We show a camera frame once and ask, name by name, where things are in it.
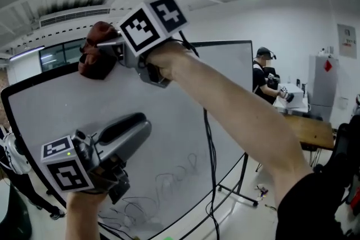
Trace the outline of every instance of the air vent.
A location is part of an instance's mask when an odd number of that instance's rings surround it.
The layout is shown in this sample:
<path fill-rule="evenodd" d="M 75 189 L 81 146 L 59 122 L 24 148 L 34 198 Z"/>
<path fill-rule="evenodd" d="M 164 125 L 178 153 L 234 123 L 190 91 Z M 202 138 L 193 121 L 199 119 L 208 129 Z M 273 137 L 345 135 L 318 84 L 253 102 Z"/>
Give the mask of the air vent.
<path fill-rule="evenodd" d="M 73 19 L 79 19 L 83 17 L 106 15 L 106 14 L 110 14 L 110 8 L 104 8 L 103 6 L 102 8 L 98 8 L 98 9 L 94 9 L 94 8 L 90 9 L 90 7 L 71 9 L 67 11 L 53 13 L 45 17 L 41 17 L 40 27 L 45 27 L 48 25 L 57 24 L 60 22 L 73 20 Z"/>

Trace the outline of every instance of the whiteboard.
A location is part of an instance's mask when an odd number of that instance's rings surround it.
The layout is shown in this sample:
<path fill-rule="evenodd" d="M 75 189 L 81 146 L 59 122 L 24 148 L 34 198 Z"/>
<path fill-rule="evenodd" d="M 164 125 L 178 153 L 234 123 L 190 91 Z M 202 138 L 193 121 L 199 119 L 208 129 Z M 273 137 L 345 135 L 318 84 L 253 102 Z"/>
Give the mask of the whiteboard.
<path fill-rule="evenodd" d="M 251 42 L 196 45 L 205 63 L 252 90 Z M 8 92 L 10 108 L 6 107 L 7 113 L 12 114 L 11 125 L 19 134 L 16 136 L 21 135 L 30 153 L 28 158 L 33 158 L 30 163 L 39 166 L 37 173 L 43 173 L 40 176 L 47 178 L 50 185 L 57 187 L 41 165 L 41 145 L 75 129 L 92 134 L 112 119 L 143 112 L 152 124 L 152 132 L 127 162 L 131 188 L 115 205 L 110 199 L 105 201 L 100 221 L 132 237 L 150 239 L 211 191 L 203 109 L 176 83 L 166 89 L 158 88 L 142 82 L 134 69 L 120 65 L 105 80 L 87 79 L 78 72 L 47 80 L 47 75 L 53 77 L 57 72 L 51 73 L 33 77 L 36 81 L 28 79 L 13 85 L 13 93 Z M 217 149 L 216 176 L 220 181 L 241 158 L 243 150 L 211 115 L 209 121 Z M 59 200 L 66 199 L 66 194 L 57 192 Z"/>

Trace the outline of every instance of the poster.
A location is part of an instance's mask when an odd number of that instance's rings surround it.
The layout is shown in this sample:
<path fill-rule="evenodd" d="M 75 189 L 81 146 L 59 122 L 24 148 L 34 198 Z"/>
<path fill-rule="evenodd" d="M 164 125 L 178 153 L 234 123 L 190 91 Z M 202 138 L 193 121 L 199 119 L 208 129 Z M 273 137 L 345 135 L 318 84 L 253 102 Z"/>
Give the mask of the poster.
<path fill-rule="evenodd" d="M 357 59 L 356 31 L 352 26 L 337 25 L 340 56 Z"/>

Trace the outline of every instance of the black cap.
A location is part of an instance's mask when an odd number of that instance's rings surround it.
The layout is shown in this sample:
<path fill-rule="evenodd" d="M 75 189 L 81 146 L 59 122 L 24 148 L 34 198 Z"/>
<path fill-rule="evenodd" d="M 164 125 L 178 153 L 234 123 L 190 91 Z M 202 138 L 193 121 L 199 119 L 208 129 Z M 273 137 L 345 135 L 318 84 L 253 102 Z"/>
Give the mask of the black cap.
<path fill-rule="evenodd" d="M 271 52 L 268 48 L 260 47 L 258 49 L 258 52 L 256 53 L 257 56 L 268 56 L 269 59 L 271 59 Z"/>

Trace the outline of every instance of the red object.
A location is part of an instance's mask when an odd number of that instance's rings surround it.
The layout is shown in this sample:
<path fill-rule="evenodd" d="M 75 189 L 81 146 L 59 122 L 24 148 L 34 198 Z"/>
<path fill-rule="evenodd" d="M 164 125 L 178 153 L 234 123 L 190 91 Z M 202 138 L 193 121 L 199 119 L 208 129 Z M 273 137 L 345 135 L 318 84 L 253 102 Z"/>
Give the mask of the red object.
<path fill-rule="evenodd" d="M 326 60 L 324 68 L 325 68 L 326 72 L 329 72 L 331 70 L 332 65 L 329 60 Z"/>
<path fill-rule="evenodd" d="M 356 216 L 359 214 L 359 208 L 360 208 L 360 189 L 356 189 L 356 194 L 354 198 L 351 200 L 350 206 L 353 210 L 353 214 Z"/>

